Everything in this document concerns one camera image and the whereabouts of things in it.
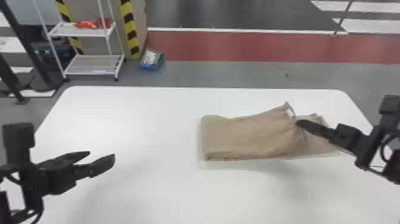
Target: white shelf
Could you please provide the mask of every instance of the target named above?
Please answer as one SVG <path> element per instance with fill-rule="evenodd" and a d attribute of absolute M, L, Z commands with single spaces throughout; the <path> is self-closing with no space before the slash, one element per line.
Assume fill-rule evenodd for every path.
<path fill-rule="evenodd" d="M 64 74 L 118 74 L 125 55 L 76 55 Z"/>
<path fill-rule="evenodd" d="M 74 23 L 59 22 L 50 32 L 49 36 L 75 36 L 75 37 L 107 37 L 115 29 L 115 22 L 111 24 L 107 32 L 104 29 L 80 29 L 74 26 Z"/>

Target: yellow and black striped pole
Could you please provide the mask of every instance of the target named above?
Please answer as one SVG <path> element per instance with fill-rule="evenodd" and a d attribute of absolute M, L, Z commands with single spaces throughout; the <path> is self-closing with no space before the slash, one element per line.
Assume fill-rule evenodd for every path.
<path fill-rule="evenodd" d="M 64 22 L 71 23 L 70 12 L 69 12 L 68 7 L 65 4 L 64 0 L 55 0 L 55 2 L 57 3 L 58 11 L 60 12 L 61 17 L 64 20 Z M 73 37 L 71 37 L 71 40 L 72 40 L 72 44 L 75 46 L 77 52 L 79 54 L 83 54 L 82 44 L 80 43 L 79 39 L 77 37 L 73 36 Z"/>
<path fill-rule="evenodd" d="M 138 42 L 138 34 L 136 33 L 135 20 L 133 18 L 132 3 L 130 0 L 119 0 L 124 23 L 124 31 L 128 40 L 128 49 L 131 59 L 140 59 L 140 49 Z"/>

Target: black cable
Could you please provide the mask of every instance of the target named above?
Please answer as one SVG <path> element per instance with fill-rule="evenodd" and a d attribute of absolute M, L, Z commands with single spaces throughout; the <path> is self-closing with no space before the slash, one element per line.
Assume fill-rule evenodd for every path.
<path fill-rule="evenodd" d="M 385 162 L 389 162 L 389 160 L 386 158 L 385 156 L 385 147 L 391 143 L 395 138 L 397 138 L 396 135 L 391 135 L 390 137 L 388 137 L 385 141 L 383 141 L 380 144 L 380 149 L 379 149 L 379 154 L 380 154 L 380 158 Z"/>
<path fill-rule="evenodd" d="M 20 185 L 22 186 L 22 182 L 20 180 L 18 180 L 17 178 L 13 177 L 11 174 L 7 175 L 6 178 L 11 181 L 12 183 L 16 184 L 16 185 Z"/>
<path fill-rule="evenodd" d="M 37 222 L 40 220 L 40 218 L 42 217 L 42 215 L 43 215 L 43 209 L 40 210 L 40 211 L 37 213 L 35 219 L 34 219 L 30 224 L 37 224 Z"/>

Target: beige fabric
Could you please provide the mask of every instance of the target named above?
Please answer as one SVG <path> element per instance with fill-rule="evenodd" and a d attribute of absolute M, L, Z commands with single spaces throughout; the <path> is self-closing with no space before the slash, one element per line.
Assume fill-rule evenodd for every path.
<path fill-rule="evenodd" d="M 297 120 L 310 120 L 312 122 L 316 122 L 321 125 L 328 126 L 325 119 L 322 116 L 317 114 L 311 114 L 307 116 L 298 116 Z M 317 155 L 323 153 L 333 153 L 340 150 L 340 147 L 332 145 L 328 142 L 327 139 L 315 136 L 305 130 L 303 130 L 305 138 L 307 140 L 307 144 L 303 147 L 298 147 L 296 150 L 293 150 L 292 153 L 287 153 L 284 157 L 304 157 L 308 155 Z"/>
<path fill-rule="evenodd" d="M 326 125 L 321 116 L 299 116 Z M 295 125 L 289 103 L 253 116 L 228 119 L 207 115 L 201 119 L 202 150 L 206 160 L 302 157 L 329 153 L 336 147 Z"/>

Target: red object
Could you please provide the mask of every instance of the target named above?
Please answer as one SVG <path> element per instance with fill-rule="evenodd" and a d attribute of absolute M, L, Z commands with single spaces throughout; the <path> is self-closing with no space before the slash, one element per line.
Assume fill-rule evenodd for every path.
<path fill-rule="evenodd" d="M 96 25 L 92 23 L 91 21 L 79 21 L 75 23 L 75 27 L 81 28 L 81 29 L 96 29 Z"/>
<path fill-rule="evenodd" d="M 109 29 L 111 27 L 111 20 L 109 18 L 104 18 L 105 28 Z M 81 29 L 104 29 L 102 19 L 100 17 L 94 20 L 83 20 L 75 23 L 75 26 Z"/>
<path fill-rule="evenodd" d="M 170 61 L 290 61 L 400 64 L 400 36 L 148 32 Z"/>
<path fill-rule="evenodd" d="M 93 23 L 95 24 L 95 26 L 96 26 L 97 28 L 102 28 L 102 29 L 104 29 L 104 27 L 103 27 L 103 22 L 102 22 L 102 20 L 101 20 L 100 17 L 94 19 L 94 20 L 93 20 Z M 109 18 L 104 18 L 104 23 L 105 23 L 105 28 L 106 28 L 106 29 L 108 29 L 108 28 L 111 27 L 111 20 L 110 20 Z"/>

